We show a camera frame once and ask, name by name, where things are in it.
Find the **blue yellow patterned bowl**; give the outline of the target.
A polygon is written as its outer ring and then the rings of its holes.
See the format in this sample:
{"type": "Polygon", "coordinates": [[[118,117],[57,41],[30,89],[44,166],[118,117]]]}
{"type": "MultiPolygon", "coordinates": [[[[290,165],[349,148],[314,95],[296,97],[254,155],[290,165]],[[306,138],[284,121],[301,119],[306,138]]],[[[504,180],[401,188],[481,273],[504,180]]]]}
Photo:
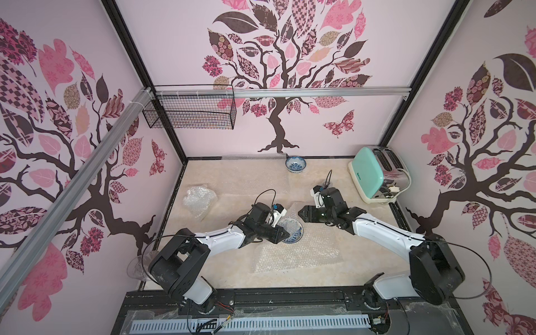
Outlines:
{"type": "Polygon", "coordinates": [[[281,219],[278,226],[282,227],[289,234],[289,237],[283,240],[283,243],[285,244],[295,244],[303,237],[304,229],[297,219],[281,219]]]}

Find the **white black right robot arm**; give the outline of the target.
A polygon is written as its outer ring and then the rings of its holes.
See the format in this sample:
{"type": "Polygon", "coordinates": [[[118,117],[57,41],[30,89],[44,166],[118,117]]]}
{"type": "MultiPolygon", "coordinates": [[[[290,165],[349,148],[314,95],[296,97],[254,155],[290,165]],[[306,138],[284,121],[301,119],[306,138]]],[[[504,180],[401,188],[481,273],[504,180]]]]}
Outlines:
{"type": "Polygon", "coordinates": [[[409,270],[386,276],[378,273],[363,285],[362,300],[378,310],[388,301],[420,297],[441,305],[465,281],[461,265],[449,244],[439,235],[411,233],[377,219],[359,207],[349,207],[337,188],[317,186],[311,190],[314,205],[298,211],[305,223],[322,223],[368,239],[398,255],[409,270]]]}

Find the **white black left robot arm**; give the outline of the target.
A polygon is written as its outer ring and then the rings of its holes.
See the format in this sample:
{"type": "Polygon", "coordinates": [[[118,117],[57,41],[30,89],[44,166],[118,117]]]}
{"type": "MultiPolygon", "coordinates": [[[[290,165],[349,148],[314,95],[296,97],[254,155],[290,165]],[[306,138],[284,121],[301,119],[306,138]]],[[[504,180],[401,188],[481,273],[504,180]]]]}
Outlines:
{"type": "Polygon", "coordinates": [[[258,202],[248,213],[226,228],[210,233],[193,233],[188,228],[170,236],[169,242],[148,265],[150,279],[173,300],[184,299],[205,309],[216,303],[216,289],[202,276],[209,257],[244,248],[255,241],[278,244],[290,237],[279,225],[287,213],[283,205],[258,202]]]}

